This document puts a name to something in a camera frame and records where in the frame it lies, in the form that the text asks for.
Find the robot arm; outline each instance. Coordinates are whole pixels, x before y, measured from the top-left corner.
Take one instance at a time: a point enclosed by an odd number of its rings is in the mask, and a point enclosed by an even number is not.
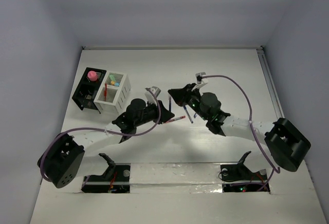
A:
[[[154,97],[160,93],[157,87],[152,87],[149,91]],[[38,166],[43,168],[49,181],[56,188],[62,188],[76,176],[104,171],[110,175],[107,171],[115,166],[110,158],[103,154],[100,154],[100,157],[88,155],[110,144],[122,143],[131,136],[135,136],[138,126],[151,121],[163,124],[175,116],[166,110],[161,101],[158,101],[159,106],[157,106],[149,92],[145,93],[145,96],[148,100],[147,104],[142,99],[133,99],[126,112],[107,125],[104,130],[95,128],[98,132],[88,132],[74,137],[68,134],[61,136],[38,160]]]
[[[250,129],[252,123],[256,137],[267,146],[268,155],[271,154],[275,163],[283,169],[295,172],[310,149],[310,142],[297,128],[284,118],[279,118],[274,123],[253,122],[222,111],[222,104],[215,94],[200,94],[199,89],[208,83],[203,75],[204,72],[196,74],[197,84],[187,84],[181,89],[168,90],[175,103],[178,106],[190,106],[207,121],[206,127],[214,134],[254,140],[254,134]]]

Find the white wall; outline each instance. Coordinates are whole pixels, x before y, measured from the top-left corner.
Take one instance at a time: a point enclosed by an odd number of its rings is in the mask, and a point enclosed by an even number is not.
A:
[[[263,45],[291,0],[58,0],[84,46]]]
[[[329,219],[329,0],[295,0],[266,44],[287,118],[312,143],[306,157]]]
[[[81,47],[52,0],[0,0],[0,223],[29,223]]]

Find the white enclosure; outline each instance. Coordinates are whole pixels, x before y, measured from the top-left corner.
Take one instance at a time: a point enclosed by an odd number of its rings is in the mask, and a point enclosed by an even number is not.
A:
[[[30,222],[36,162],[60,132],[82,47],[93,46],[265,46],[285,116],[312,143],[306,163],[328,218],[328,2],[0,0],[0,223]]]
[[[84,50],[72,93],[86,67],[102,69],[107,65],[115,65],[118,70],[124,68],[134,83],[128,103],[133,98],[143,98],[145,90],[142,83],[152,80],[152,85],[162,89],[159,100],[168,107],[166,90],[194,82],[195,72],[202,68],[207,74],[220,72],[234,78],[250,97],[255,121],[277,119],[272,102],[275,97],[273,99],[270,95],[270,83],[266,82],[255,49]],[[158,68],[167,74],[159,74]],[[224,111],[248,117],[244,96],[228,80],[210,79],[201,92],[215,93]],[[172,112],[177,117],[185,113],[176,104],[172,105]],[[116,116],[99,115],[93,110],[81,112],[70,100],[62,130],[105,127],[114,118]],[[152,124],[145,124],[137,130],[142,132],[150,126]],[[128,224],[133,220],[144,224],[177,223],[177,220],[181,223],[263,223],[259,219],[267,219],[267,224],[277,224],[279,220],[281,224],[309,224],[312,221],[325,224],[305,163],[295,173],[282,170],[282,173],[275,174],[270,181],[271,194],[248,192],[237,196],[239,193],[222,193],[223,182],[218,178],[218,165],[213,163],[238,161],[246,151],[251,151],[251,156],[260,155],[255,142],[214,135],[200,117],[194,119],[193,124],[183,119],[159,125],[149,134],[94,152],[94,155],[106,153],[116,163],[132,163],[130,183],[133,185],[129,194],[83,194],[83,177],[76,177],[61,189],[43,180],[31,224],[103,223],[109,219],[115,224]],[[173,171],[173,167],[180,168],[180,171]],[[161,188],[168,183],[174,186]],[[199,186],[208,188],[200,191]],[[257,203],[257,208],[254,204],[246,206],[247,202]]]

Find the pen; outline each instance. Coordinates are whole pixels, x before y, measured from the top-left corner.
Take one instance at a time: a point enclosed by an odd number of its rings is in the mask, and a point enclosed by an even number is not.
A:
[[[183,108],[184,108],[184,110],[185,110],[185,112],[186,112],[186,115],[187,115],[187,117],[189,117],[189,120],[190,120],[190,121],[191,121],[191,123],[193,124],[193,120],[192,120],[192,118],[191,118],[191,116],[190,116],[189,112],[187,111],[187,108],[186,108],[186,106],[183,106]]]
[[[171,112],[171,96],[168,94],[168,99],[169,99],[169,112]]]
[[[185,119],[186,118],[186,116],[184,115],[184,116],[180,116],[180,117],[178,117],[178,118],[175,118],[175,119],[171,119],[171,120],[168,120],[167,122],[166,122],[166,124],[167,123],[170,123],[170,122],[174,122],[174,121],[176,121],[176,120],[181,120],[181,119]]]

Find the white basket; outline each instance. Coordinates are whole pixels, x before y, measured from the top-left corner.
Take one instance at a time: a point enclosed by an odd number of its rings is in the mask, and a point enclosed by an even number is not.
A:
[[[111,85],[109,75],[115,77],[119,86]],[[107,84],[106,99],[104,96],[105,83]],[[125,103],[130,93],[130,82],[126,73],[106,70],[105,77],[96,94],[94,104],[101,113],[110,113],[119,115],[125,111]]]

